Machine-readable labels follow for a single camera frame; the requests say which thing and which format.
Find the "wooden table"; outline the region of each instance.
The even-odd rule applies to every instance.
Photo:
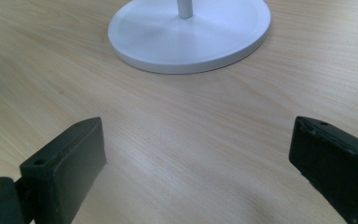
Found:
[[[260,49],[186,76],[117,57],[128,2],[0,0],[0,176],[99,116],[108,165],[74,223],[344,223],[287,157],[296,116],[358,137],[358,1],[268,0]]]

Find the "wooden tabletop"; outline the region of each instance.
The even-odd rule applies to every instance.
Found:
[[[358,1],[268,0],[261,48],[185,76],[117,57],[128,2],[0,0],[0,176],[101,117],[108,164],[75,224],[345,223],[288,152],[296,116],[358,137]]]

